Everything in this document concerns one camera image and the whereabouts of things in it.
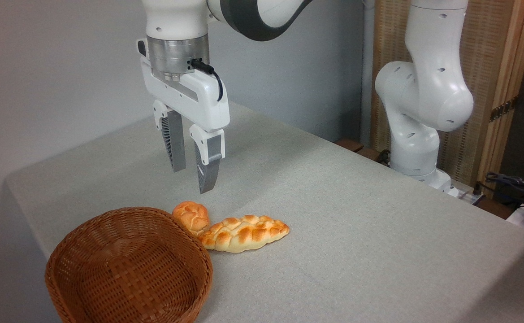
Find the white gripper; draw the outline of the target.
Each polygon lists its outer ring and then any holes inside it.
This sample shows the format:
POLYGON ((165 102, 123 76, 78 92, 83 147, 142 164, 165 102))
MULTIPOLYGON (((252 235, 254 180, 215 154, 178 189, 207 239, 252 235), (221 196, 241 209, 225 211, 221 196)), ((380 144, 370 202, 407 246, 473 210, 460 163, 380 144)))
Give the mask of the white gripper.
POLYGON ((161 132, 173 172, 186 168, 182 116, 194 123, 199 193, 216 184, 225 157, 225 133, 230 122, 223 82, 196 69, 193 61, 210 63, 208 39, 138 39, 143 79, 153 103, 156 128, 161 132))

